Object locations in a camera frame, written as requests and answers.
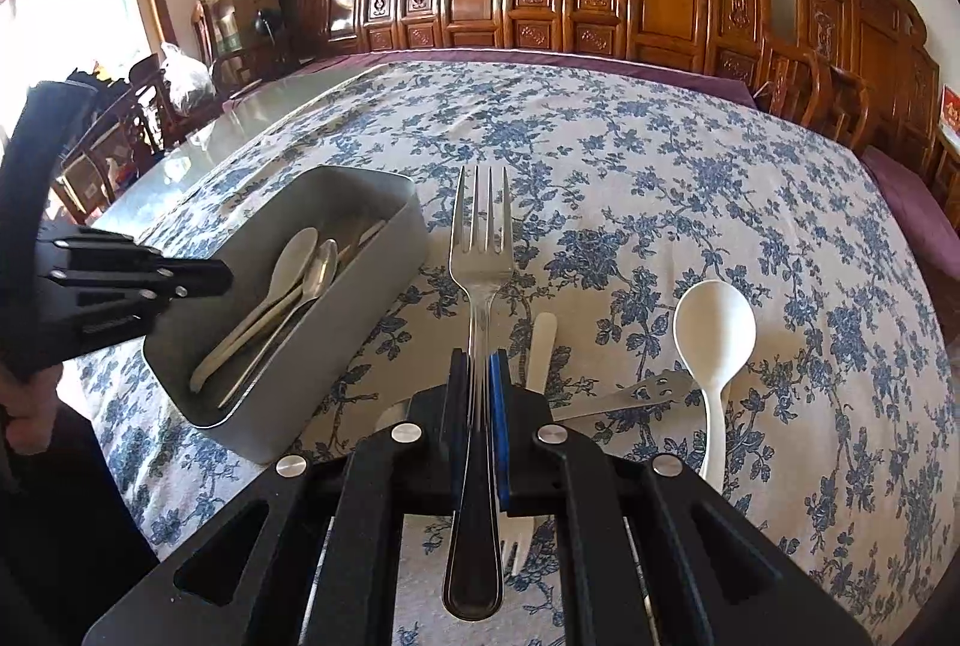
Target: blue floral tablecloth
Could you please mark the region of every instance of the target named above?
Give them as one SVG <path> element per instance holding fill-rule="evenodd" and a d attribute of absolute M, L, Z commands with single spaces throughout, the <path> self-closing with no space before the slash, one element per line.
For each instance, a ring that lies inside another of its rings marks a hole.
<path fill-rule="evenodd" d="M 320 163 L 418 184 L 431 253 L 296 443 L 346 454 L 387 406 L 445 380 L 467 339 L 445 267 L 462 163 L 505 163 L 517 275 L 493 343 L 526 366 L 532 319 L 560 320 L 547 397 L 589 401 L 679 368 L 671 319 L 685 288 L 733 283 L 757 348 L 727 405 L 725 494 L 877 641 L 906 627 L 952 556 L 955 446 L 949 362 L 904 237 L 846 149 L 681 88 L 576 69 L 389 64 L 320 96 L 210 174 L 146 241 L 212 253 Z M 141 342 L 90 355 L 83 385 L 110 470 L 161 557 L 260 468 L 184 422 Z M 609 453 L 699 465 L 704 409 L 574 422 Z M 508 580 L 502 611 L 466 624 L 440 604 L 448 519 L 408 519 L 397 590 L 403 646 L 563 641 L 553 524 Z"/>

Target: metal fork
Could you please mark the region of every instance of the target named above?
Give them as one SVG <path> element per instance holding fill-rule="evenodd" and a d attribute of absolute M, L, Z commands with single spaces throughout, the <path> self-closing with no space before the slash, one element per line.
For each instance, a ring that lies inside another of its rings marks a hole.
<path fill-rule="evenodd" d="M 514 234 L 510 215 L 510 187 L 503 169 L 503 231 L 500 250 L 494 246 L 493 168 L 488 171 L 487 230 L 480 231 L 480 168 L 473 177 L 473 205 L 469 238 L 464 239 L 464 188 L 467 168 L 460 170 L 453 203 L 450 234 L 450 277 L 470 302 L 467 450 L 457 509 L 453 512 L 450 552 L 443 578 L 443 604 L 450 614 L 467 621 L 492 616 L 503 602 L 503 570 L 497 534 L 496 467 L 488 371 L 488 330 L 493 297 L 514 273 Z"/>

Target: fork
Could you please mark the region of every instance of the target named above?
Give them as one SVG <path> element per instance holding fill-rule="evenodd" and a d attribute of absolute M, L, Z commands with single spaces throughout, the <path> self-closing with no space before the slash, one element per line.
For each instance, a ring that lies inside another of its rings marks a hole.
<path fill-rule="evenodd" d="M 546 379 L 550 372 L 550 358 L 553 355 L 553 341 L 557 335 L 557 317 L 552 312 L 538 313 L 534 320 L 534 333 L 530 339 L 530 358 L 527 361 L 527 390 L 543 394 L 546 391 Z M 534 516 L 508 516 L 499 513 L 497 527 L 503 549 L 500 560 L 506 564 L 510 554 L 514 555 L 514 566 L 510 575 L 520 575 L 527 563 L 530 546 L 536 531 Z"/>
<path fill-rule="evenodd" d="M 467 168 L 460 170 L 450 233 L 450 277 L 467 293 L 470 304 L 469 397 L 467 449 L 460 497 L 453 512 L 450 552 L 443 577 L 443 604 L 466 621 L 492 616 L 503 602 L 503 569 L 497 534 L 493 426 L 488 371 L 488 330 L 493 297 L 514 273 L 514 234 L 510 187 L 503 169 L 503 231 L 500 250 L 494 246 L 493 168 L 488 171 L 487 230 L 480 231 L 480 168 L 473 176 L 469 238 L 464 239 L 464 188 Z"/>

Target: cutlery tray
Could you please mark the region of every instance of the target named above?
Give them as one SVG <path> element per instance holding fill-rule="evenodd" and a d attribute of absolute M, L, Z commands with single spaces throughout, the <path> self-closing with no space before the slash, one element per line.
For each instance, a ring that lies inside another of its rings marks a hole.
<path fill-rule="evenodd" d="M 313 226 L 342 249 L 360 219 L 386 225 L 275 346 L 259 374 L 218 409 L 267 337 L 258 337 L 195 394 L 194 368 L 267 295 L 284 245 Z M 147 365 L 193 426 L 241 457 L 266 464 L 301 433 L 330 387 L 347 370 L 376 323 L 410 285 L 426 258 L 427 232 L 416 186 L 368 169 L 318 166 L 256 211 L 212 255 L 233 272 L 221 297 L 173 303 L 143 343 Z"/>

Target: screw head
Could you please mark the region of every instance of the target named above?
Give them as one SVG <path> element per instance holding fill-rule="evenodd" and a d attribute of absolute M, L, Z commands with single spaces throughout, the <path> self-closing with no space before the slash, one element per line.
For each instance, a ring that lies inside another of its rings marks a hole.
<path fill-rule="evenodd" d="M 423 434 L 424 430 L 421 430 L 419 426 L 411 424 L 409 421 L 403 424 L 397 424 L 390 430 L 390 437 L 397 440 L 398 443 L 415 443 Z"/>
<path fill-rule="evenodd" d="M 559 424 L 544 424 L 539 430 L 536 430 L 536 436 L 539 438 L 540 442 L 547 443 L 549 445 L 560 445 L 560 443 L 566 443 L 566 428 L 560 426 Z"/>
<path fill-rule="evenodd" d="M 665 478 L 676 478 L 683 472 L 683 462 L 674 454 L 659 454 L 654 457 L 654 472 Z"/>
<path fill-rule="evenodd" d="M 277 475 L 283 478 L 296 478 L 296 476 L 302 475 L 304 470 L 306 470 L 306 459 L 296 454 L 290 454 L 290 456 L 277 462 Z"/>

